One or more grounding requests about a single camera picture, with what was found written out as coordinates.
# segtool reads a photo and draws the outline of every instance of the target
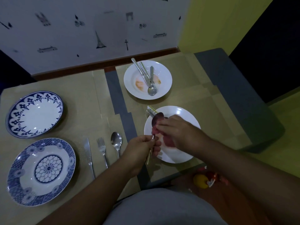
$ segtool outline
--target person's left hand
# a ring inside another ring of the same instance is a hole
[[[158,141],[157,136],[153,140],[151,135],[138,136],[129,141],[120,159],[130,167],[131,176],[134,177],[141,171],[149,149],[154,147],[152,156],[157,156],[160,152],[160,146],[161,142]]]

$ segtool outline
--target hand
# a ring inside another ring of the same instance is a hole
[[[156,128],[171,136],[175,146],[193,155],[193,151],[200,149],[211,140],[201,129],[183,120],[178,115],[157,122]]]
[[[131,176],[134,177],[141,171],[149,149],[154,147],[152,155],[157,156],[160,152],[160,146],[161,142],[158,141],[157,136],[154,139],[149,135],[138,136],[129,141],[120,159],[130,166]]]

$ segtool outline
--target white bowl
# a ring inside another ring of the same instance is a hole
[[[178,106],[163,106],[156,110],[158,113],[162,112],[165,117],[170,117],[172,115],[178,115],[182,117],[184,120],[188,121],[189,123],[193,124],[194,126],[198,127],[200,129],[200,125],[197,121],[197,119],[187,110],[178,107]],[[144,127],[144,134],[145,135],[152,135],[152,117],[149,116],[146,120],[145,127]],[[191,158],[193,158],[192,155],[189,155],[183,151],[180,151],[179,149],[175,147],[167,147],[163,143],[163,138],[160,137],[159,139],[162,142],[161,145],[161,151],[157,158],[168,162],[168,163],[183,163]]]
[[[36,141],[13,162],[7,178],[7,190],[20,205],[45,204],[67,186],[75,165],[74,150],[64,140],[45,138]]]
[[[6,128],[18,138],[36,137],[53,128],[62,111],[62,100],[57,94],[37,91],[13,105],[6,117]]]
[[[142,61],[148,75],[150,76],[150,67],[153,66],[154,77],[153,81],[157,87],[157,93],[154,96],[150,96],[147,92],[148,85],[144,81],[141,73],[137,67],[132,64],[126,70],[124,74],[124,85],[130,94],[137,98],[144,100],[158,99],[170,90],[172,86],[172,75],[170,71],[163,64],[156,61],[145,60]]]

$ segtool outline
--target yellow wall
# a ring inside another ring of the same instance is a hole
[[[191,0],[179,49],[223,48],[229,55],[272,0]]]
[[[300,177],[300,92],[269,107],[286,132],[265,151],[251,156]]]

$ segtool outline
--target blue and white plate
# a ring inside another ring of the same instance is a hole
[[[32,138],[47,132],[61,118],[62,99],[50,91],[37,91],[21,98],[6,117],[6,128],[18,138]]]
[[[7,190],[24,206],[37,206],[55,198],[69,183],[75,169],[73,148],[64,140],[45,138],[22,151],[11,166]]]

